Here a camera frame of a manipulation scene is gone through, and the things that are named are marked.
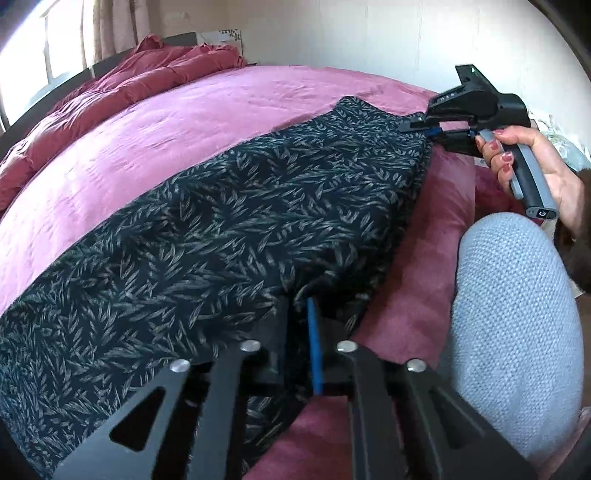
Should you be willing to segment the person's right hand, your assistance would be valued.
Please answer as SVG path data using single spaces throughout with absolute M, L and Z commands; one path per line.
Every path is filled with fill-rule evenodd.
M 529 146 L 558 206 L 559 219 L 571 232 L 572 237 L 577 238 L 582 231 L 584 213 L 585 187 L 582 180 L 568 168 L 555 147 L 538 130 L 509 126 L 494 131 L 493 135 L 491 141 L 477 135 L 475 142 L 501 188 L 508 194 L 512 193 L 510 181 L 514 174 L 514 156 L 511 152 L 503 152 L 501 145 Z

